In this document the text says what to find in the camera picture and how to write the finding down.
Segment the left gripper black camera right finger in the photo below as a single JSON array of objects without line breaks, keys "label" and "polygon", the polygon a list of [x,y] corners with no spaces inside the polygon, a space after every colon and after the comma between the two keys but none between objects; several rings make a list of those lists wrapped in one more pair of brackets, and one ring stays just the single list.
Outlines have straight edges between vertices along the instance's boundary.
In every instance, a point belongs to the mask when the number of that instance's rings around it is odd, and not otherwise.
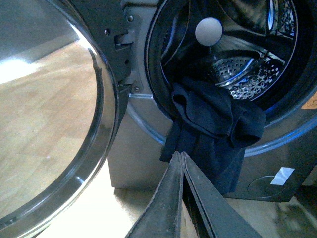
[{"label": "left gripper black camera right finger", "polygon": [[209,237],[260,238],[261,235],[226,202],[189,155],[183,152],[181,157],[186,180]]}]

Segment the left gripper black camera left finger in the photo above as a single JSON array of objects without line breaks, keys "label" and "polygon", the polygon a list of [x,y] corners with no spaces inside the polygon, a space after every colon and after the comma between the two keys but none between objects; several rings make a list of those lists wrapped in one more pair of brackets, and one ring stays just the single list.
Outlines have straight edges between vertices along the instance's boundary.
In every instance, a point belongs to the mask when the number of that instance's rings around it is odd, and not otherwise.
[{"label": "left gripper black camera left finger", "polygon": [[158,187],[127,238],[179,238],[181,235],[184,169],[175,152]]}]

